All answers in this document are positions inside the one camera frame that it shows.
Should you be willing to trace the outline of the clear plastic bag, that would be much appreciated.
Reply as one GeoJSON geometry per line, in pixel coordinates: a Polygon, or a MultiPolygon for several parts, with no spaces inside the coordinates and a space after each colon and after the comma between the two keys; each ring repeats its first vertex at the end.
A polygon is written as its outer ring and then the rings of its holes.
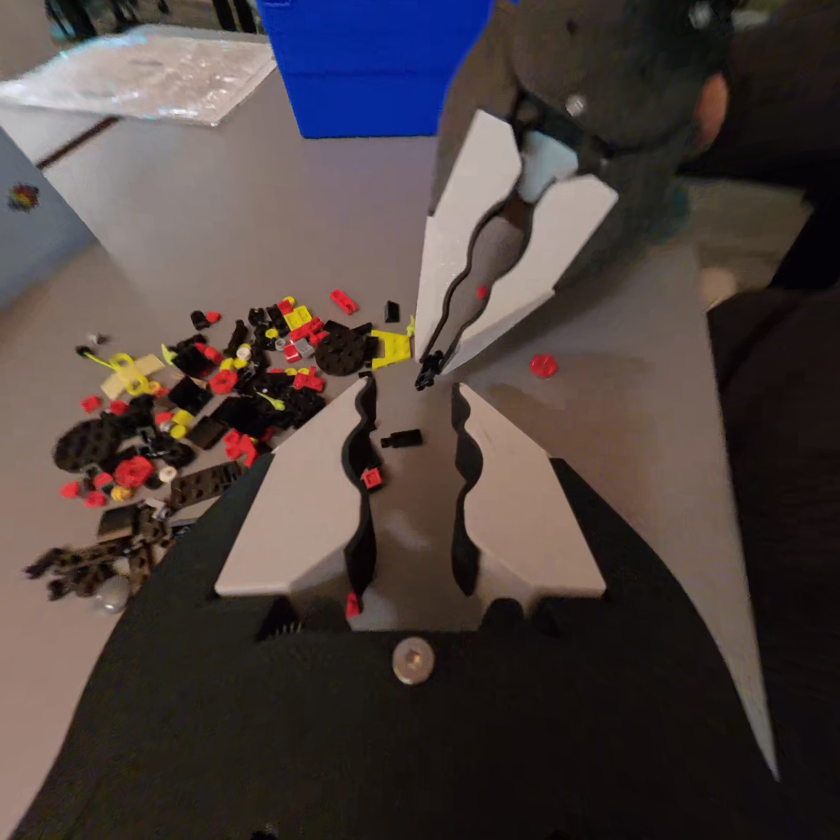
{"type": "Polygon", "coordinates": [[[277,68],[264,40],[174,27],[91,39],[2,82],[3,104],[214,128],[277,68]]]}

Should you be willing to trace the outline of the light blue instruction booklet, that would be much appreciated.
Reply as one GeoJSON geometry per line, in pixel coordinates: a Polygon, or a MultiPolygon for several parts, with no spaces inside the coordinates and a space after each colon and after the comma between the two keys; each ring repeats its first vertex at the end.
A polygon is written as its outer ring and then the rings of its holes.
{"type": "Polygon", "coordinates": [[[95,237],[8,133],[1,130],[1,309],[95,237]]]}

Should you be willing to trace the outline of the black round lego plate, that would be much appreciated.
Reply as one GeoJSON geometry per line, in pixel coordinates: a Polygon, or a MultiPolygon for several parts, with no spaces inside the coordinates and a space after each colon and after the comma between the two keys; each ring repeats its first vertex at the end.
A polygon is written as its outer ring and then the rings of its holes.
{"type": "Polygon", "coordinates": [[[315,365],[324,374],[344,377],[366,368],[378,350],[378,339],[352,329],[328,332],[314,354],[315,365]]]}

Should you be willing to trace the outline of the blue plastic bin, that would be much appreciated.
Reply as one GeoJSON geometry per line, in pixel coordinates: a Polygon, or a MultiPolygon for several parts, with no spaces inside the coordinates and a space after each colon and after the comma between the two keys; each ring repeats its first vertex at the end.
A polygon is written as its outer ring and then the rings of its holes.
{"type": "Polygon", "coordinates": [[[261,22],[307,140],[433,137],[490,1],[265,1],[261,22]]]}

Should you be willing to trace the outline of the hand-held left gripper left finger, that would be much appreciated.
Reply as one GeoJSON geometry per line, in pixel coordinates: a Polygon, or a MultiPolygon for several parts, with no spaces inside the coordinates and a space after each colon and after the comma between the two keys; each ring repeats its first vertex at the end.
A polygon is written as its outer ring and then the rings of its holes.
{"type": "Polygon", "coordinates": [[[375,577],[371,492],[377,384],[364,375],[274,450],[214,589],[278,595],[298,612],[323,600],[344,612],[375,577]]]}

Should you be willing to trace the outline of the yellow lego wedge plate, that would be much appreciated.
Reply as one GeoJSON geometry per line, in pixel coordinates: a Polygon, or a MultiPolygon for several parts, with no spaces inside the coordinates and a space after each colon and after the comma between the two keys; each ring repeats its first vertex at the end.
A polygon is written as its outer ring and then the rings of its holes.
{"type": "Polygon", "coordinates": [[[373,329],[370,336],[381,344],[381,353],[371,361],[373,371],[412,358],[412,338],[407,334],[373,329]]]}

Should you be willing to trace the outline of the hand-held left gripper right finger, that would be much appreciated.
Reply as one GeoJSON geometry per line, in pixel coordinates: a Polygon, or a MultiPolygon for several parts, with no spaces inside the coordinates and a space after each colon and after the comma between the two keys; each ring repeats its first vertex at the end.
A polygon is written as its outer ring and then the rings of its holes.
{"type": "Polygon", "coordinates": [[[549,454],[469,386],[451,394],[458,588],[483,612],[499,600],[530,614],[547,599],[601,597],[605,580],[549,454]]]}

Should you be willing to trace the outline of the person's pale shoe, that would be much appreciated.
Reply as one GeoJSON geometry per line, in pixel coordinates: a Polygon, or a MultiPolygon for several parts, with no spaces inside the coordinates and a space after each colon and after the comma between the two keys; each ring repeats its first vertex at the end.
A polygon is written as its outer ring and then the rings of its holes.
{"type": "Polygon", "coordinates": [[[709,267],[700,270],[698,290],[706,312],[739,293],[739,280],[727,268],[709,267]]]}

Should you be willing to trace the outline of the person's right forearm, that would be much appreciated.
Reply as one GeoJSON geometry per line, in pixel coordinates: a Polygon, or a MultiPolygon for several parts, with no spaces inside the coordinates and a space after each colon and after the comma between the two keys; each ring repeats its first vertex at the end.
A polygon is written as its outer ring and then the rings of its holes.
{"type": "Polygon", "coordinates": [[[681,172],[838,193],[838,2],[786,2],[736,34],[724,78],[719,135],[681,172]]]}

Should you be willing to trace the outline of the pile of loose lego pieces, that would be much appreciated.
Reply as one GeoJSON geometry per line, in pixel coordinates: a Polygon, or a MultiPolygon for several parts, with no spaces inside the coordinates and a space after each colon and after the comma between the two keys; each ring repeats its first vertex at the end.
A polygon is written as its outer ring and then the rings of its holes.
{"type": "Polygon", "coordinates": [[[161,357],[106,360],[76,349],[110,369],[101,387],[107,400],[80,403],[88,419],[57,439],[52,459],[73,477],[60,495],[102,515],[93,544],[49,549],[24,568],[29,580],[45,580],[51,602],[96,596],[102,610],[121,611],[195,524],[184,511],[220,499],[334,397],[375,373],[371,363],[349,376],[322,373],[314,354],[328,332],[375,328],[323,321],[293,297],[236,320],[224,350],[206,334],[218,312],[191,318],[196,333],[163,344],[161,357]]]}

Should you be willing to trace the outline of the person's right hand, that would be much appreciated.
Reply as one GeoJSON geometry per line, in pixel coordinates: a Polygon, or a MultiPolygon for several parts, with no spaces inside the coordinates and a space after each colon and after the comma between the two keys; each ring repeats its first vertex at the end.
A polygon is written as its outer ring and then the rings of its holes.
{"type": "Polygon", "coordinates": [[[722,72],[706,80],[692,119],[695,129],[694,152],[697,154],[708,150],[718,137],[727,117],[729,99],[728,81],[722,72]]]}

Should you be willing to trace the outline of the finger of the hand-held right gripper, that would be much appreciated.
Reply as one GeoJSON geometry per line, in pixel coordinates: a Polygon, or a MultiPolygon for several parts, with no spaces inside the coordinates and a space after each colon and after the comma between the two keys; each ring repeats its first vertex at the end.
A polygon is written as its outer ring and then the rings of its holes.
{"type": "Polygon", "coordinates": [[[477,110],[435,210],[427,216],[415,311],[415,358],[433,351],[454,289],[471,268],[481,228],[510,197],[522,171],[509,122],[477,110]]]}
{"type": "MultiPolygon", "coordinates": [[[[535,206],[521,255],[489,288],[489,297],[464,317],[447,348],[440,375],[473,359],[525,316],[551,299],[554,286],[593,237],[617,200],[616,192],[594,175],[579,175],[555,182],[535,206]]],[[[471,251],[471,268],[479,231],[471,251]]],[[[454,289],[448,320],[453,315],[454,289]]],[[[437,344],[445,330],[437,337],[437,344]]]]}

